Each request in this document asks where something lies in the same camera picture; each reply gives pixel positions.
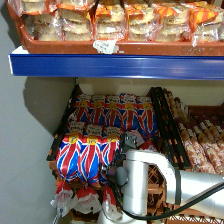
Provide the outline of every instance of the black cable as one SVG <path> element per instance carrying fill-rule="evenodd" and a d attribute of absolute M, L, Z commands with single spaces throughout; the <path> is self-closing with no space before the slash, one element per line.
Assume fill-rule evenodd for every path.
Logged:
<path fill-rule="evenodd" d="M 125 211 L 122 207 L 122 205 L 120 204 L 119 200 L 118 200 L 118 197 L 117 197 L 117 193 L 115 191 L 115 184 L 114 183 L 111 183 L 111 186 L 112 186 L 112 190 L 113 190 L 113 193 L 114 193 L 114 197 L 116 199 L 116 202 L 118 204 L 118 206 L 121 208 L 121 210 L 128 216 L 130 216 L 131 218 L 133 219 L 137 219 L 137 220 L 146 220 L 146 221 L 151 221 L 151 220 L 158 220 L 158 219 L 164 219 L 164 218 L 168 218 L 170 216 L 173 216 L 177 213 L 180 213 L 182 212 L 183 210 L 199 203 L 200 201 L 210 197 L 211 195 L 215 194 L 216 192 L 220 191 L 220 190 L 223 190 L 224 189 L 224 182 L 223 183 L 220 183 L 219 185 L 215 186 L 214 188 L 212 188 L 211 190 L 205 192 L 204 194 L 200 195 L 199 197 L 195 198 L 194 200 L 188 202 L 187 204 L 181 206 L 180 208 L 178 209 L 175 209 L 173 211 L 170 211 L 168 213 L 163 213 L 162 215 L 157 215 L 157 216 L 135 216 L 127 211 Z"/>

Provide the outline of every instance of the gray wall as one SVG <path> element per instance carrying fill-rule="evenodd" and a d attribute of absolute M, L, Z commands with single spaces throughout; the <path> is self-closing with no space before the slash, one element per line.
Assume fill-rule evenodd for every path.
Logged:
<path fill-rule="evenodd" d="M 20 44 L 4 1 L 0 10 L 0 223 L 48 224 L 55 187 L 45 158 L 74 79 L 13 77 L 8 54 Z M 88 94 L 144 95 L 150 86 L 163 86 L 188 105 L 220 105 L 224 95 L 223 81 L 83 78 L 80 84 Z"/>

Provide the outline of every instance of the packaged bread roll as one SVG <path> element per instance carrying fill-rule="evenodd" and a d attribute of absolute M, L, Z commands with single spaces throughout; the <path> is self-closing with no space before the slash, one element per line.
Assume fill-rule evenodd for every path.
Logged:
<path fill-rule="evenodd" d="M 175 42 L 189 39 L 189 9 L 178 3 L 152 4 L 159 16 L 160 29 L 155 38 L 159 42 Z"/>
<path fill-rule="evenodd" d="M 92 23 L 90 12 L 60 9 L 65 41 L 90 41 Z"/>
<path fill-rule="evenodd" d="M 125 0 L 125 13 L 128 22 L 128 40 L 147 41 L 152 39 L 156 20 L 153 8 L 144 0 Z"/>
<path fill-rule="evenodd" d="M 199 42 L 214 42 L 222 39 L 224 10 L 205 1 L 184 4 L 190 9 L 192 45 Z"/>
<path fill-rule="evenodd" d="M 51 13 L 57 9 L 56 0 L 9 0 L 8 3 L 18 16 Z"/>
<path fill-rule="evenodd" d="M 122 40 L 126 35 L 124 9 L 119 0 L 100 0 L 95 13 L 95 40 Z"/>
<path fill-rule="evenodd" d="M 61 41 L 61 22 L 58 12 L 33 16 L 34 39 L 39 41 Z"/>
<path fill-rule="evenodd" d="M 58 8 L 86 11 L 95 5 L 95 0 L 58 0 Z"/>

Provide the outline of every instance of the union jack packaging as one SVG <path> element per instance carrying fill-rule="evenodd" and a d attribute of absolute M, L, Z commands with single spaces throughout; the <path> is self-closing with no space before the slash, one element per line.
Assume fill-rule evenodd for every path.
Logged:
<path fill-rule="evenodd" d="M 150 97 L 137 97 L 139 133 L 144 139 L 158 135 L 156 114 Z"/>
<path fill-rule="evenodd" d="M 100 147 L 100 164 L 109 166 L 114 159 L 115 153 L 120 147 L 121 128 L 104 127 L 102 144 Z M 100 173 L 100 182 L 107 183 L 106 176 Z"/>
<path fill-rule="evenodd" d="M 78 161 L 78 177 L 83 187 L 73 198 L 71 208 L 87 214 L 101 210 L 97 193 L 91 189 L 99 182 L 99 157 L 101 146 L 102 127 L 87 125 Z"/>
<path fill-rule="evenodd" d="M 57 208 L 58 217 L 65 216 L 70 210 L 73 191 L 68 183 L 73 181 L 78 174 L 82 138 L 83 135 L 75 131 L 66 134 L 58 150 L 56 164 L 62 181 L 57 187 L 55 200 L 51 201 L 51 205 Z"/>
<path fill-rule="evenodd" d="M 121 126 L 121 103 L 119 96 L 107 95 L 105 101 L 105 126 L 120 128 Z"/>
<path fill-rule="evenodd" d="M 93 95 L 90 107 L 89 115 L 90 122 L 94 125 L 104 125 L 104 108 L 105 108 L 105 96 L 104 95 Z"/>
<path fill-rule="evenodd" d="M 80 94 L 74 105 L 74 117 L 76 121 L 88 122 L 89 121 L 89 106 L 91 96 Z"/>
<path fill-rule="evenodd" d="M 122 214 L 117 211 L 116 200 L 113 191 L 106 186 L 103 194 L 103 211 L 107 219 L 116 221 Z"/>
<path fill-rule="evenodd" d="M 122 128 L 125 131 L 138 129 L 138 109 L 136 96 L 133 94 L 120 94 Z"/>

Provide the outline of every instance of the blue shelf edge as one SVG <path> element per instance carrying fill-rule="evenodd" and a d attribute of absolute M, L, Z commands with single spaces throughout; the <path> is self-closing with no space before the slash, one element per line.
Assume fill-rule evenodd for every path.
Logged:
<path fill-rule="evenodd" d="M 224 80 L 224 57 L 9 55 L 15 76 Z"/>

